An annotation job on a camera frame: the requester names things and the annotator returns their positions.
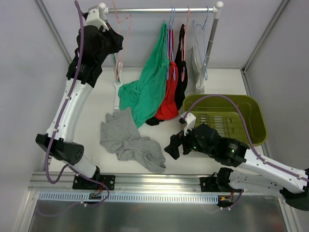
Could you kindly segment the red tank top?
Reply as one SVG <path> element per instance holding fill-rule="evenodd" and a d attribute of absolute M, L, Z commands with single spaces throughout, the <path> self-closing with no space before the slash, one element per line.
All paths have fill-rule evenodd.
<path fill-rule="evenodd" d="M 169 79 L 167 81 L 166 93 L 155 118 L 159 120 L 170 120 L 178 115 L 175 103 L 175 91 L 178 83 L 178 68 L 175 62 L 170 63 Z"/>

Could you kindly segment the grey tank top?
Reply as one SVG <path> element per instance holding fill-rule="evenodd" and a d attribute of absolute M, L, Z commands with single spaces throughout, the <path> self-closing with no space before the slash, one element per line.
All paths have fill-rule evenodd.
<path fill-rule="evenodd" d="M 133 120 L 131 108 L 107 113 L 100 125 L 100 145 L 115 153 L 120 161 L 135 160 L 152 173 L 166 171 L 166 159 L 160 144 L 142 137 Z"/>

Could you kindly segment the green tank top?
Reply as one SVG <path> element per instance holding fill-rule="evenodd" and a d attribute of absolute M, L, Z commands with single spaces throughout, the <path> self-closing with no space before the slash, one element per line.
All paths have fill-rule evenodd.
<path fill-rule="evenodd" d="M 165 97 L 169 67 L 167 45 L 168 26 L 164 22 L 139 80 L 122 85 L 118 91 L 120 109 L 131 109 L 137 128 L 156 114 Z"/>

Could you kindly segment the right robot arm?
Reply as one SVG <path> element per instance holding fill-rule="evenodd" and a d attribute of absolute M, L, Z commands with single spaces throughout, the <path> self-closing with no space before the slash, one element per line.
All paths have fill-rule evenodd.
<path fill-rule="evenodd" d="M 206 124 L 170 137 L 164 151 L 175 160 L 191 151 L 208 155 L 223 165 L 215 179 L 222 191 L 247 189 L 276 196 L 298 210 L 309 209 L 309 171 L 293 168 L 260 155 L 247 144 L 219 135 Z"/>

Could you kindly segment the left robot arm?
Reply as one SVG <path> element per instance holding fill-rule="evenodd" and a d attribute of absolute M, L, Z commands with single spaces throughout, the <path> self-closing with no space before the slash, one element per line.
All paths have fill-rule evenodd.
<path fill-rule="evenodd" d="M 84 146 L 75 143 L 74 134 L 83 106 L 102 73 L 106 57 L 122 50 L 123 36 L 109 24 L 105 26 L 82 26 L 76 38 L 78 47 L 66 74 L 66 88 L 60 106 L 44 134 L 37 134 L 35 142 L 45 151 L 44 170 L 47 180 L 52 180 L 48 159 L 53 157 L 69 167 L 89 189 L 100 185 L 100 169 L 84 155 Z"/>

